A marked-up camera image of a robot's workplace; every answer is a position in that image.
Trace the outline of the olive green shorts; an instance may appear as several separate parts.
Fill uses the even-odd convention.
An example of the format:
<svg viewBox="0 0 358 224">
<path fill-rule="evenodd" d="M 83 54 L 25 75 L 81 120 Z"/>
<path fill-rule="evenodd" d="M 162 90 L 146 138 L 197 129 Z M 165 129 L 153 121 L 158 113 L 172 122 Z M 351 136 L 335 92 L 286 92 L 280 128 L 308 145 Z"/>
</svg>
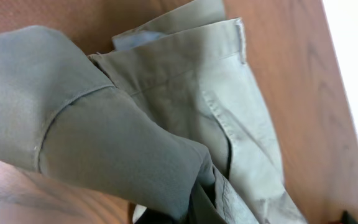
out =
<svg viewBox="0 0 358 224">
<path fill-rule="evenodd" d="M 85 55 L 0 34 L 0 161 L 135 204 L 136 223 L 304 223 L 240 18 L 192 1 Z"/>
</svg>

